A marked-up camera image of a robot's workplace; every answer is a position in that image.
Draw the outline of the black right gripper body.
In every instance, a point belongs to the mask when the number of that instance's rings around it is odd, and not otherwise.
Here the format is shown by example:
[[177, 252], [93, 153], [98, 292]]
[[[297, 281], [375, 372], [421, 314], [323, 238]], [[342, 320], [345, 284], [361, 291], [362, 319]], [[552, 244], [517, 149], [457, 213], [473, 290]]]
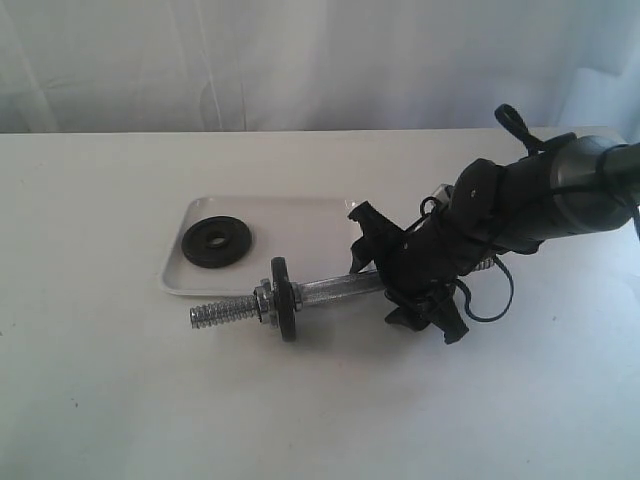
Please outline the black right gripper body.
[[430, 216], [382, 257], [378, 270], [394, 293], [414, 300], [475, 267], [482, 250], [480, 240], [461, 233], [443, 215]]

